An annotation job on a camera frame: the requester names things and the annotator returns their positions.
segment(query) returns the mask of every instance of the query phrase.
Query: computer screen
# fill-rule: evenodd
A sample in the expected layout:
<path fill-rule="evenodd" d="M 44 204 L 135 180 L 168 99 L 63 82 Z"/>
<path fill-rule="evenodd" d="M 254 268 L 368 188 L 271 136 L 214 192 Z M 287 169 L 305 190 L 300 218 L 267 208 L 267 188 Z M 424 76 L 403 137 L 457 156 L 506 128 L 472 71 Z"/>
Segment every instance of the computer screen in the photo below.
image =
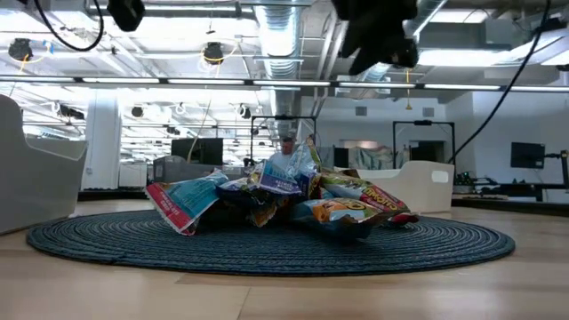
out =
<path fill-rule="evenodd" d="M 188 158 L 193 139 L 172 140 L 172 156 Z M 200 139 L 192 151 L 190 162 L 193 164 L 223 165 L 223 139 Z"/>
<path fill-rule="evenodd" d="M 544 159 L 544 144 L 512 142 L 510 158 L 512 168 L 543 169 Z"/>

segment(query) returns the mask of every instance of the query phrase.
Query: tv screen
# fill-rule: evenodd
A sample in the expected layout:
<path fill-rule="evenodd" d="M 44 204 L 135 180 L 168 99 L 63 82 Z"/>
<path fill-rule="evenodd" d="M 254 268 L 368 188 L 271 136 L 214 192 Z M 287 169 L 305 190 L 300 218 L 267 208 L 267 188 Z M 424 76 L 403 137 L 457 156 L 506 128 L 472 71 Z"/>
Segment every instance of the tv screen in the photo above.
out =
<path fill-rule="evenodd" d="M 512 142 L 510 166 L 512 168 L 543 169 L 545 145 L 540 143 Z"/>

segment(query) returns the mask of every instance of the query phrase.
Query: braided rug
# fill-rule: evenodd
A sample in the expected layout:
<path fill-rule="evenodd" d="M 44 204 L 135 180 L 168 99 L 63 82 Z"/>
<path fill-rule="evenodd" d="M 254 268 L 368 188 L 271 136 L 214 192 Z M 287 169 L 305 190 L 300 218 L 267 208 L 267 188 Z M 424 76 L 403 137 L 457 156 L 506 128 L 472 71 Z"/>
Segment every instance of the braided rug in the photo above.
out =
<path fill-rule="evenodd" d="M 221 228 L 182 236 L 155 211 L 58 220 L 34 227 L 41 252 L 88 262 L 253 276 L 353 276 L 454 268 L 496 260 L 515 243 L 472 224 L 421 217 L 341 243 L 293 227 Z"/>

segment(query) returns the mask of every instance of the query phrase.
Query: snack bag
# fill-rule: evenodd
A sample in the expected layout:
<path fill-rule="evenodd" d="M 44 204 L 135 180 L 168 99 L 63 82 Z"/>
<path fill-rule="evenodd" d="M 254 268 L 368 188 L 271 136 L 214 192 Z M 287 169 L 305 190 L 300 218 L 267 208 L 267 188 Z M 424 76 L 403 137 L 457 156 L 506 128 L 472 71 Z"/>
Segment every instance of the snack bag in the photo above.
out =
<path fill-rule="evenodd" d="M 330 191 L 322 187 L 318 187 L 318 189 L 320 189 L 320 199 L 334 199 L 334 195 Z"/>
<path fill-rule="evenodd" d="M 360 200 L 391 215 L 410 211 L 403 201 L 371 182 L 338 173 L 322 173 L 320 180 L 324 188 L 335 196 Z"/>
<path fill-rule="evenodd" d="M 296 181 L 270 161 L 265 163 L 257 187 L 277 195 L 291 196 L 301 194 Z"/>
<path fill-rule="evenodd" d="M 302 142 L 291 157 L 286 167 L 286 174 L 293 177 L 302 194 L 307 199 L 318 198 L 318 182 L 322 164 L 318 157 L 316 146 L 312 137 L 309 136 Z"/>
<path fill-rule="evenodd" d="M 194 180 L 154 183 L 146 187 L 146 194 L 172 228 L 192 236 L 199 217 L 219 199 L 215 187 L 227 181 L 228 177 L 216 170 Z"/>
<path fill-rule="evenodd" d="M 308 200 L 293 208 L 292 221 L 343 239 L 362 239 L 390 213 L 361 201 L 346 198 Z"/>

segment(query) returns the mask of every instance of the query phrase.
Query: light fixture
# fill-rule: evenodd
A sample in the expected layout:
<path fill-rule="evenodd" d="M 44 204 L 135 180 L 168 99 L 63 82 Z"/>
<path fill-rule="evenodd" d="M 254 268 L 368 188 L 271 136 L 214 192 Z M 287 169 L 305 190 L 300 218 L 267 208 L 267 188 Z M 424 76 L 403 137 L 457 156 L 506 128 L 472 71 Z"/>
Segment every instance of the light fixture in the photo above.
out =
<path fill-rule="evenodd" d="M 418 64 L 436 67 L 490 67 L 504 58 L 504 53 L 487 50 L 425 50 Z"/>
<path fill-rule="evenodd" d="M 277 85 L 277 86 L 330 86 L 329 81 L 294 81 L 294 80 L 254 80 L 254 85 Z"/>
<path fill-rule="evenodd" d="M 141 107 L 134 107 L 131 110 L 131 114 L 134 117 L 142 117 L 144 116 L 144 109 Z"/>
<path fill-rule="evenodd" d="M 357 83 L 357 82 L 340 82 L 340 87 L 347 88 L 385 88 L 385 89 L 413 89 L 415 84 L 392 84 L 392 83 Z"/>
<path fill-rule="evenodd" d="M 176 106 L 176 113 L 178 115 L 183 115 L 186 113 L 186 106 L 184 106 L 184 102 L 180 102 L 180 105 Z"/>
<path fill-rule="evenodd" d="M 226 80 L 226 79 L 168 79 L 170 84 L 218 84 L 218 85 L 243 85 L 244 80 Z"/>
<path fill-rule="evenodd" d="M 559 53 L 557 56 L 542 62 L 543 66 L 564 66 L 569 64 L 569 50 Z"/>
<path fill-rule="evenodd" d="M 500 90 L 500 86 L 499 85 L 473 85 L 473 84 L 425 84 L 425 89 L 498 91 L 498 90 Z"/>
<path fill-rule="evenodd" d="M 102 77 L 102 78 L 83 78 L 86 83 L 98 84 L 159 84 L 160 80 L 157 78 L 132 78 L 132 77 Z"/>
<path fill-rule="evenodd" d="M 528 85 L 518 85 L 513 86 L 511 89 L 513 92 L 568 92 L 569 86 L 528 86 Z"/>
<path fill-rule="evenodd" d="M 545 35 L 542 35 L 542 37 L 540 38 L 540 42 L 537 43 L 537 46 L 535 47 L 534 52 L 539 52 L 539 51 L 545 49 L 546 47 L 552 45 L 553 43 L 557 42 L 561 38 L 562 38 L 561 36 L 546 37 Z M 533 40 L 526 43 L 526 44 L 522 44 L 522 45 L 518 46 L 517 48 L 512 49 L 510 52 L 508 52 L 508 61 L 515 61 L 515 60 L 524 59 L 525 56 L 527 56 L 527 53 L 529 53 L 532 46 L 533 46 Z"/>
<path fill-rule="evenodd" d="M 0 81 L 30 82 L 30 83 L 68 83 L 75 82 L 68 76 L 0 76 Z"/>

